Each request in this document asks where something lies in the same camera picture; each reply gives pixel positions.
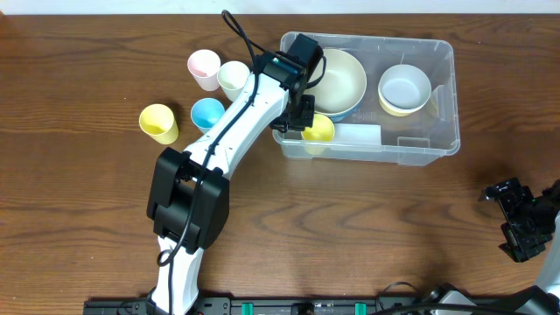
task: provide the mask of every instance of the white wall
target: white wall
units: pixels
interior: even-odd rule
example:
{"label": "white wall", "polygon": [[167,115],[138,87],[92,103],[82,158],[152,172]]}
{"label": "white wall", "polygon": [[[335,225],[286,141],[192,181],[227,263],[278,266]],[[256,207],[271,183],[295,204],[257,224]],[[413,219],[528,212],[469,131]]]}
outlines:
{"label": "white wall", "polygon": [[0,0],[4,14],[560,13],[560,0]]}

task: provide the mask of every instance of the pink cup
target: pink cup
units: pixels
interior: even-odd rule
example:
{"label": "pink cup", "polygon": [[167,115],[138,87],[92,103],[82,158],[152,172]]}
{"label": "pink cup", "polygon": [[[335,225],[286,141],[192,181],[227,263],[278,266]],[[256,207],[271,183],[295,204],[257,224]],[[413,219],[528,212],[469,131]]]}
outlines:
{"label": "pink cup", "polygon": [[220,87],[218,71],[220,71],[220,57],[216,52],[201,49],[193,52],[186,62],[189,72],[206,91],[214,91]]}

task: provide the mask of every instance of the yellow cup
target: yellow cup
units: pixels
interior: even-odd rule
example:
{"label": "yellow cup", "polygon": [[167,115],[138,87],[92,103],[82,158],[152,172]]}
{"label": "yellow cup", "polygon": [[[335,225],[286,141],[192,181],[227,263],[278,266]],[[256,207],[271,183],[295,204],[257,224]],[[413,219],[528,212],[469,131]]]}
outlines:
{"label": "yellow cup", "polygon": [[179,137],[175,116],[163,104],[152,104],[144,108],[138,122],[143,132],[161,144],[172,144]]}
{"label": "yellow cup", "polygon": [[[305,127],[305,130],[301,132],[301,137],[308,141],[331,142],[334,139],[334,123],[325,115],[315,114],[313,115],[313,126]],[[321,154],[325,150],[325,148],[312,146],[305,146],[304,149],[312,155]]]}

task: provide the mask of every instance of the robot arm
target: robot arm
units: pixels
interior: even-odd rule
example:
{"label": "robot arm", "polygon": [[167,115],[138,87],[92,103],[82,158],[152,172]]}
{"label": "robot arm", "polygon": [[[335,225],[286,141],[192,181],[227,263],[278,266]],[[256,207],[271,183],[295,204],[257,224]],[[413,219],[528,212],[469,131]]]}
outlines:
{"label": "robot arm", "polygon": [[[157,287],[151,295],[153,308],[162,314],[169,312],[171,266],[173,313],[185,314],[193,306],[198,296],[197,276],[203,250],[214,243],[228,219],[229,179],[252,143],[266,126],[282,132],[312,126],[314,98],[303,92],[323,57],[318,43],[298,35],[286,54],[265,52],[257,57],[255,73],[248,77],[240,96],[216,125],[182,153],[167,148],[157,160],[147,214],[154,220],[162,252],[180,246],[173,264],[160,267]],[[247,107],[256,75],[257,92]],[[209,145],[222,133],[203,168]],[[183,182],[198,181],[203,174],[197,206],[193,209],[193,189]],[[177,244],[189,216],[192,222],[185,241]]]}

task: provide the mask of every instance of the cup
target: cup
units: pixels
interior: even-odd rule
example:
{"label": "cup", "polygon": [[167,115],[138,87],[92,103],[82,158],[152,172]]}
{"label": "cup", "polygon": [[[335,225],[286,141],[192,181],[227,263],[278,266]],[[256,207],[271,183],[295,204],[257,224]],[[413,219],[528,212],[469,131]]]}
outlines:
{"label": "cup", "polygon": [[192,53],[186,62],[186,67],[203,90],[214,91],[220,86],[218,83],[220,64],[220,57],[216,52],[201,49]]}
{"label": "cup", "polygon": [[249,74],[249,68],[239,61],[229,61],[220,67],[218,83],[231,102],[242,93]]}
{"label": "cup", "polygon": [[[314,114],[313,126],[305,127],[305,130],[301,132],[301,137],[313,142],[331,142],[334,139],[334,123],[325,115]],[[304,149],[312,155],[318,155],[325,151],[325,148],[310,145],[306,145]]]}
{"label": "cup", "polygon": [[163,104],[144,108],[138,119],[140,129],[161,144],[172,144],[179,136],[173,112]]}
{"label": "cup", "polygon": [[220,101],[206,98],[192,105],[191,120],[205,134],[224,116],[225,112],[226,110]]}
{"label": "cup", "polygon": [[377,88],[381,107],[393,116],[408,116],[421,109],[430,99],[428,76],[411,65],[389,68]]}

